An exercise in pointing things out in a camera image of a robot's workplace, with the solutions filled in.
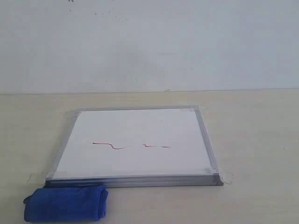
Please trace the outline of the blue cloth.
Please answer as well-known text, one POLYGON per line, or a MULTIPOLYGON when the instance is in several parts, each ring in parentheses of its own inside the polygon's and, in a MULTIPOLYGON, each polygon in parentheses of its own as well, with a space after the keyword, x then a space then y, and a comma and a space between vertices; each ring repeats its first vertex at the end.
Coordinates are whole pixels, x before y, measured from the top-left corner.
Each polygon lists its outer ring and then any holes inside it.
POLYGON ((105 186, 40 188, 23 200, 26 222, 99 221, 106 215, 105 186))

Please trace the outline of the white whiteboard aluminium frame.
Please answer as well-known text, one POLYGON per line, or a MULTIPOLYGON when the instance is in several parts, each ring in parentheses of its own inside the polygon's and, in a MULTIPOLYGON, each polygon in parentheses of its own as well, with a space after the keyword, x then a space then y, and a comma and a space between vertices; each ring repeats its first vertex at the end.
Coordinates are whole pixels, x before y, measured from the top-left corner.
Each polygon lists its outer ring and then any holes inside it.
POLYGON ((224 184, 196 105, 84 108, 68 118, 47 187, 224 184))

